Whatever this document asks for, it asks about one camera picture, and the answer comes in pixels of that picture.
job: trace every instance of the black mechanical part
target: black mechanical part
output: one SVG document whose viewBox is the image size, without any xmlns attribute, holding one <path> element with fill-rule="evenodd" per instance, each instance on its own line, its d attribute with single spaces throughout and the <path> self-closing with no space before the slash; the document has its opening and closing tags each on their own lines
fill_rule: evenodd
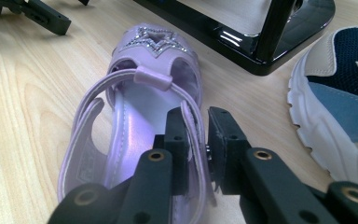
<svg viewBox="0 0 358 224">
<path fill-rule="evenodd" d="M 257 76 L 319 38 L 336 12 L 334 0 L 272 0 L 261 33 L 241 34 L 176 0 L 134 1 Z"/>
<path fill-rule="evenodd" d="M 89 4 L 90 0 L 79 0 L 79 2 L 81 2 L 81 4 L 83 4 L 84 6 Z"/>
<path fill-rule="evenodd" d="M 142 154 L 117 224 L 171 222 L 172 155 L 164 149 Z"/>
<path fill-rule="evenodd" d="M 212 179 L 224 194 L 240 194 L 242 186 L 238 181 L 243 176 L 241 158 L 251 145 L 228 111 L 211 106 L 208 114 Z"/>
<path fill-rule="evenodd" d="M 248 149 L 242 167 L 268 223 L 338 223 L 273 151 Z"/>
<path fill-rule="evenodd" d="M 167 224 L 171 199 L 172 155 L 151 149 L 142 154 L 133 177 L 116 187 L 85 184 L 70 191 L 48 224 Z"/>
<path fill-rule="evenodd" d="M 358 184 L 349 181 L 332 183 L 323 203 L 339 223 L 358 223 Z"/>
<path fill-rule="evenodd" d="M 15 14 L 24 13 L 27 18 L 56 35 L 65 35 L 71 24 L 68 18 L 40 0 L 0 0 L 0 15 L 3 7 Z"/>
<path fill-rule="evenodd" d="M 164 149 L 173 157 L 173 195 L 184 195 L 188 191 L 188 143 L 187 130 L 180 107 L 167 113 L 164 135 Z"/>
</svg>

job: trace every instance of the wooden table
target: wooden table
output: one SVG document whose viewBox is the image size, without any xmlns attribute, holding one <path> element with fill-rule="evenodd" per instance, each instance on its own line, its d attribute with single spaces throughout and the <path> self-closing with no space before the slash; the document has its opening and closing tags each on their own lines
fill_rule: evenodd
<svg viewBox="0 0 358 224">
<path fill-rule="evenodd" d="M 277 152 L 306 184 L 325 190 L 331 178 L 301 145 L 286 103 L 290 73 L 305 52 L 267 77 L 256 77 L 130 0 L 45 3 L 72 20 L 57 36 L 23 15 L 0 16 L 0 223 L 46 223 L 57 206 L 57 180 L 76 107 L 105 75 L 125 30 L 140 22 L 184 35 L 200 57 L 207 108 L 230 111 L 254 147 Z M 327 32 L 358 25 L 358 0 L 337 0 Z M 99 147 L 109 142 L 109 109 L 96 128 Z M 244 223 L 238 197 L 217 193 L 208 223 Z"/>
</svg>

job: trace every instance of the black stand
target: black stand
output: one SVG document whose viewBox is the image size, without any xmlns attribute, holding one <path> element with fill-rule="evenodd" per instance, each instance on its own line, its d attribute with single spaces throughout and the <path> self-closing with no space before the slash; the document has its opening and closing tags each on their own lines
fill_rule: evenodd
<svg viewBox="0 0 358 224">
<path fill-rule="evenodd" d="M 336 11 L 333 0 L 272 0 L 261 33 L 244 35 L 175 0 L 134 1 L 258 76 L 320 37 Z M 291 14 L 294 5 L 301 7 Z"/>
</svg>

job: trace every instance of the rhinestone star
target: rhinestone star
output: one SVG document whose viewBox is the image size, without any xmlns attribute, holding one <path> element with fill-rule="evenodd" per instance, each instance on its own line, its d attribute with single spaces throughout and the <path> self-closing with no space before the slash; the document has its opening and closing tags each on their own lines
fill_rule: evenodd
<svg viewBox="0 0 358 224">
<path fill-rule="evenodd" d="M 177 33 L 170 30 L 140 27 L 136 36 L 124 45 L 120 51 L 136 46 L 144 46 L 156 58 L 166 49 L 179 49 L 188 53 L 188 50 L 176 40 L 176 37 Z"/>
</svg>

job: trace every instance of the sandal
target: sandal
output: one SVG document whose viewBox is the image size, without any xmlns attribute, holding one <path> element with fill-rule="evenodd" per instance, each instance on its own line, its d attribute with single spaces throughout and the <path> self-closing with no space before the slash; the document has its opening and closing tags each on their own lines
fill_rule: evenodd
<svg viewBox="0 0 358 224">
<path fill-rule="evenodd" d="M 104 105 L 97 96 L 103 91 L 114 111 L 107 155 L 91 138 L 92 124 Z M 132 27 L 115 48 L 107 76 L 91 87 L 76 111 L 59 177 L 59 201 L 85 183 L 111 189 L 131 177 L 155 135 L 165 133 L 168 111 L 181 106 L 190 143 L 189 186 L 185 195 L 173 197 L 172 223 L 199 222 L 207 198 L 213 197 L 201 94 L 198 57 L 183 37 L 157 25 Z"/>
</svg>

